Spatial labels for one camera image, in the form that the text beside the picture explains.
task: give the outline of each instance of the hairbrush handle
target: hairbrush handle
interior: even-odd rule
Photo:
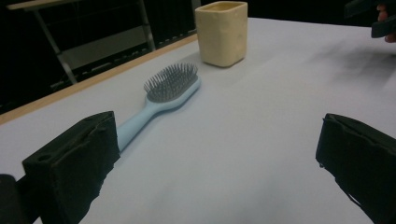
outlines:
[[[151,117],[161,110],[160,108],[159,104],[146,101],[145,107],[139,113],[127,119],[117,128],[120,153],[128,146]]]

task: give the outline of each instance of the dark background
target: dark background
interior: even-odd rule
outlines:
[[[0,0],[0,114],[57,91],[51,84],[67,79],[33,13],[6,9],[7,5],[18,2],[21,0]],[[91,36],[85,35],[84,40],[94,40],[104,34],[139,25],[142,21],[138,15],[138,5],[132,2],[133,0],[80,1],[78,13],[85,10],[87,14],[94,15],[86,17],[84,29],[90,30]],[[202,0],[201,5],[212,2],[215,1]],[[373,7],[365,13],[345,19],[344,5],[347,0],[246,2],[248,15],[253,18],[353,26],[371,26],[377,18],[377,11]],[[108,11],[106,15],[94,12],[96,7],[96,11],[100,12],[107,6],[114,7],[116,4],[127,6]],[[191,0],[145,0],[145,4],[157,48],[161,47],[165,39],[172,39],[172,36],[194,28]],[[76,22],[73,19],[75,11],[76,6],[73,5],[42,11],[43,18],[53,23],[53,34],[59,33],[57,41],[63,49],[83,44],[77,26],[73,23]]]

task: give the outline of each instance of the beige square container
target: beige square container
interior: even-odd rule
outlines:
[[[195,9],[201,59],[231,66],[247,53],[248,3],[220,1]]]

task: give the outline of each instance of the wooden table edge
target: wooden table edge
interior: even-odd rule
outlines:
[[[143,55],[137,59],[129,61],[128,63],[121,64],[117,67],[114,67],[112,69],[105,71],[104,73],[101,73],[94,77],[88,78],[84,81],[81,81],[73,86],[67,87],[60,91],[56,91],[55,93],[45,96],[43,98],[40,98],[36,101],[33,101],[32,103],[29,103],[27,105],[20,106],[14,110],[8,111],[8,112],[0,115],[0,125],[7,123],[11,120],[17,119],[23,115],[28,114],[28,113],[31,113],[31,112],[33,112],[39,108],[42,108],[46,105],[50,105],[54,102],[57,102],[69,95],[72,95],[76,92],[82,91],[82,90],[84,90],[92,85],[95,85],[99,82],[102,82],[108,78],[114,77],[117,74],[120,74],[128,69],[133,68],[133,67],[136,67],[139,64],[145,63],[151,59],[159,57],[173,49],[177,49],[184,45],[187,45],[187,44],[195,41],[196,39],[197,39],[197,34],[187,36],[186,38],[178,40],[177,42],[175,42],[173,44],[170,44],[170,45],[165,46],[160,49],[156,49],[146,55]]]

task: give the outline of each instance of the black object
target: black object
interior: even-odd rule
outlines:
[[[345,5],[345,17],[352,17],[369,10],[378,4],[394,4],[396,0],[353,0]],[[396,17],[388,17],[384,21],[372,24],[372,38],[378,38],[396,32]]]
[[[358,120],[327,114],[316,159],[374,223],[396,223],[394,138]]]
[[[81,120],[25,159],[18,182],[0,175],[0,223],[79,223],[119,157],[113,112]]]

